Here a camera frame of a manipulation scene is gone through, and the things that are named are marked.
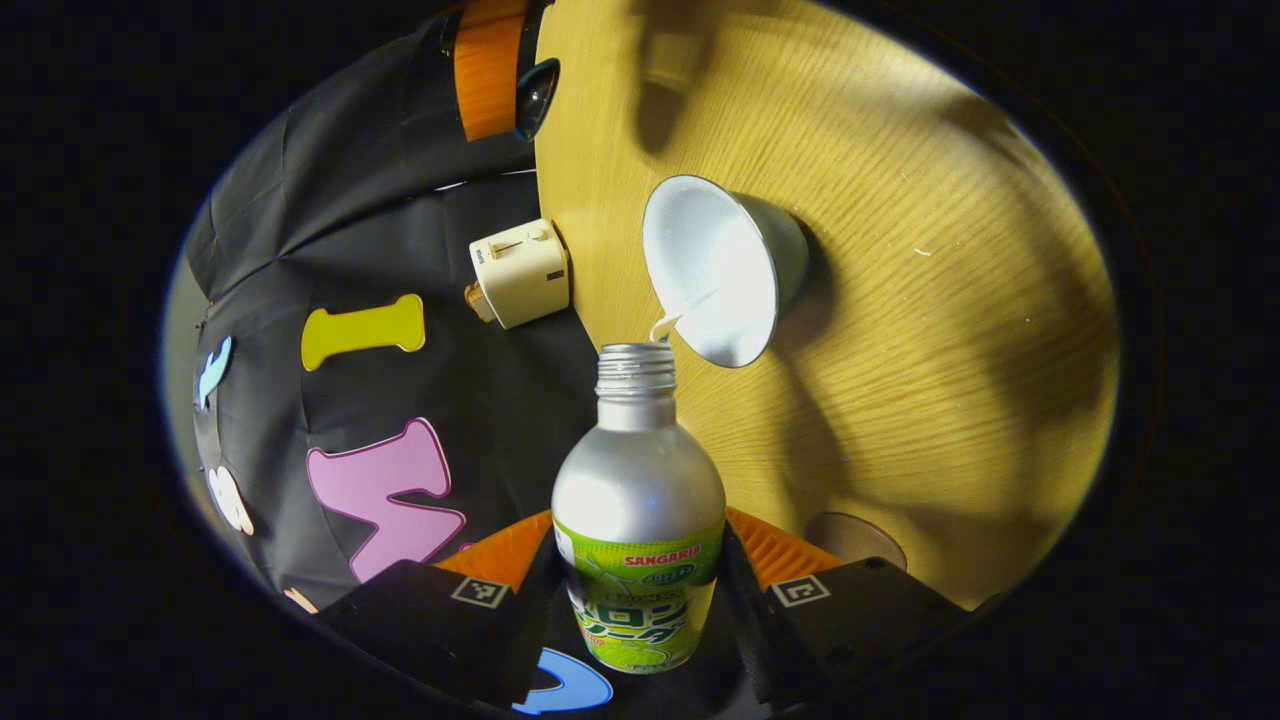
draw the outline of aluminum bottle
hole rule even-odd
[[[724,486],[676,423],[664,342],[600,351],[599,419],[556,478],[552,519],[591,655],[634,674],[689,660],[701,635],[724,527]]]

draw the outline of orange object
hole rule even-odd
[[[481,580],[503,583],[520,591],[520,583],[529,574],[534,552],[543,536],[552,527],[552,511],[543,510],[508,525],[472,544],[462,552],[435,564],[442,570],[452,570]]]
[[[806,543],[791,533],[771,525],[754,515],[730,507],[726,510],[728,524],[742,541],[746,556],[751,560],[755,579],[760,589],[768,589],[773,583],[820,573],[845,564],[844,560]]]
[[[801,575],[820,573],[845,564],[844,560],[809,544],[791,533],[771,525],[754,515],[728,507],[728,524],[742,541],[751,569],[760,589]],[[515,525],[472,544],[465,551],[436,562],[443,570],[452,570],[472,578],[511,585],[520,591],[520,583],[529,573],[543,536],[552,527],[552,511],[544,510],[520,520]]]
[[[453,42],[453,85],[467,141],[516,128],[516,61],[529,0],[472,0]]]

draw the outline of yellow foam shape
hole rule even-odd
[[[402,295],[390,305],[338,315],[315,310],[302,328],[302,366],[315,370],[330,355],[389,345],[404,352],[426,345],[421,297]]]
[[[529,574],[543,536],[552,527],[552,511],[543,510],[530,515],[515,525],[508,525],[497,533],[472,544],[462,552],[436,562],[443,570],[452,570],[481,580],[503,583],[520,591],[520,583]]]
[[[742,548],[751,560],[751,569],[755,570],[755,579],[760,583],[762,591],[773,583],[812,575],[845,564],[826,550],[735,507],[724,511],[724,519],[742,541]]]

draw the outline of green bottle label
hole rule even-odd
[[[671,670],[701,637],[716,580],[724,519],[686,538],[616,543],[553,519],[556,544],[573,568],[568,597],[588,650],[634,674]]]

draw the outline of pink foam letter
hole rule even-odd
[[[466,524],[453,510],[392,500],[406,492],[449,495],[449,465],[435,430],[422,418],[410,420],[403,433],[360,450],[326,455],[312,447],[307,477],[321,505],[376,528],[351,559],[351,571],[361,583],[397,560],[431,557]]]

